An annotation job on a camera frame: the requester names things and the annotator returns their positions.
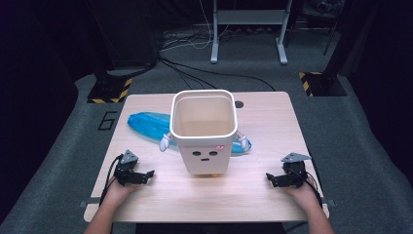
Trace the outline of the blue plastic garbage bag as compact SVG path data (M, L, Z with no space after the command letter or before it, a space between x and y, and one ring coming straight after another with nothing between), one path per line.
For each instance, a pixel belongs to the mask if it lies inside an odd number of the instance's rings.
M169 136L170 115L158 112L138 112L132 114L128 119L129 126L139 134L150 139L161 142L168 139L171 145L176 143ZM246 153L251 148L251 143L243 134L237 133L232 143L232 153Z

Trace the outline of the white metal stand frame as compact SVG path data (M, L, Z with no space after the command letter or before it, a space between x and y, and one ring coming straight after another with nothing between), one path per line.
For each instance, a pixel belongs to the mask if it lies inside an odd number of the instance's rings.
M219 10L217 0L213 0L212 28L213 41L210 62L218 62L219 51L219 25L279 25L280 36L276 39L278 55L281 64L287 64L283 39L286 33L290 10L293 0L286 0L283 10Z

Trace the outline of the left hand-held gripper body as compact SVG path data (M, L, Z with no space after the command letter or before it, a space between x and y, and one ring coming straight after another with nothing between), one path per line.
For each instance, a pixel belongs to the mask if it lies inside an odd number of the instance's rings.
M114 177L116 177L122 185L126 185L127 183L137 184L138 181L142 179L139 173L133 171L137 160L138 157L129 150L121 155L115 168Z

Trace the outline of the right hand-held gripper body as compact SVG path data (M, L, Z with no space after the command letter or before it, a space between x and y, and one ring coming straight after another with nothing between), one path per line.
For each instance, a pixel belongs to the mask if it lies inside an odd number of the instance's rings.
M285 186L300 187L307 179L307 171L305 167L305 161L311 160L309 155L303 155L295 152L287 154L282 158L283 170L285 176Z

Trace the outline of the black stand base hazard stripes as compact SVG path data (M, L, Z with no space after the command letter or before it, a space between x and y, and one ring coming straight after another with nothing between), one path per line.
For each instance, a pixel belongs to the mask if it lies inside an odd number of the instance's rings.
M321 73L300 72L300 80L308 97L344 97L347 93L338 80L338 74L371 13L380 0L351 0L344 7L341 37L331 58Z
M154 68L155 62L145 64L142 69L124 75L112 75L101 65L94 66L94 77L96 81L88 94L87 103L122 102L133 77L144 74Z

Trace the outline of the person's right hand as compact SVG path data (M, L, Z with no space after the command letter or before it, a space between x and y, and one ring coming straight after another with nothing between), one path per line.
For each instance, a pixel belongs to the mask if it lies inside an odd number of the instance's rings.
M305 212L312 212L320 208L319 200L308 184L303 184L299 188L283 187L282 191L291 196L294 202Z

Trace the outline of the person's left hand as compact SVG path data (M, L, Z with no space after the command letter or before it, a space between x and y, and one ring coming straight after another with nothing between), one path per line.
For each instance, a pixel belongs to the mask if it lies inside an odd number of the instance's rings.
M119 206L139 187L139 184L127 183L126 185L122 185L117 178L112 177L107 187L103 203L105 205L111 204Z

